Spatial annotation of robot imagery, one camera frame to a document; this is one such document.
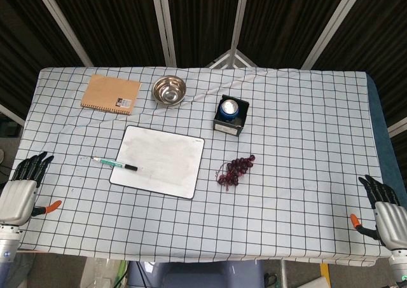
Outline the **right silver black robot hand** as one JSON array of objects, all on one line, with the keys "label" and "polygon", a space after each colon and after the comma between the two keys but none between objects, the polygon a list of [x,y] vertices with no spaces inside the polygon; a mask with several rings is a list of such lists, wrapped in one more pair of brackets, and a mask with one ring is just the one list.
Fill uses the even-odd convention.
[{"label": "right silver black robot hand", "polygon": [[395,191],[370,175],[360,177],[375,216],[375,229],[365,228],[355,214],[351,223],[360,234],[378,240],[386,249],[406,249],[406,208],[401,206]]}]

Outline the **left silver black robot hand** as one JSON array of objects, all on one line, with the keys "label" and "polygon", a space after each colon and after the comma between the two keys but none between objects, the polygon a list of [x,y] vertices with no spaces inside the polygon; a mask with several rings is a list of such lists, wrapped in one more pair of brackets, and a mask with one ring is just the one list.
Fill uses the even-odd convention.
[{"label": "left silver black robot hand", "polygon": [[47,207],[35,205],[38,189],[53,159],[53,155],[44,151],[17,165],[11,179],[1,188],[2,226],[22,226],[31,217],[49,214],[60,207],[60,200]]}]

